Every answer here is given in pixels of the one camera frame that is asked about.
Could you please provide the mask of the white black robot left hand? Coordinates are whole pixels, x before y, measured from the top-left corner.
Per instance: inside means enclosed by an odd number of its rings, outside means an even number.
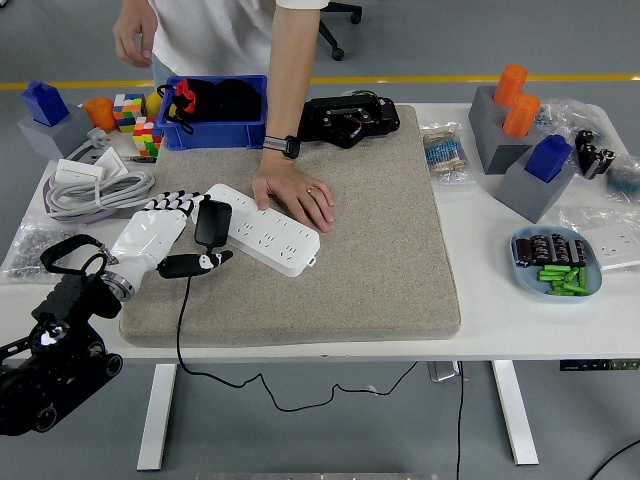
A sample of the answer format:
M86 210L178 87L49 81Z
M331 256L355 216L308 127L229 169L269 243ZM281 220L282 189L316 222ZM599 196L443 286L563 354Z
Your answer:
M165 192L137 211L117 238L111 252L116 263L105 270L104 281L123 297L133 297L146 273L165 279L204 275L232 258L229 250L213 250L227 242L232 208L208 194ZM204 253L172 255L174 243L195 224L194 241Z

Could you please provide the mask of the person's right hand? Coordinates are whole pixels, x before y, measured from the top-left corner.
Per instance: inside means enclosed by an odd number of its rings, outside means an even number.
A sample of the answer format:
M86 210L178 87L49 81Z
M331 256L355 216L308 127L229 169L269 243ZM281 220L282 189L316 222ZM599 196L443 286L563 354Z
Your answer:
M148 3L126 1L113 27L117 57L136 68L152 65L157 17Z

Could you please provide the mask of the person's left hand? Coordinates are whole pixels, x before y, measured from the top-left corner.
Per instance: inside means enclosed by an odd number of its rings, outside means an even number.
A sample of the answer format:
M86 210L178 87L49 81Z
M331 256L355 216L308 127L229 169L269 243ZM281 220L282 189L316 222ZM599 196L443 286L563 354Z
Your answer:
M274 197L296 221L323 233L331 230L335 205L332 192L324 182L298 168L282 152L263 151L251 187L260 210L267 210Z

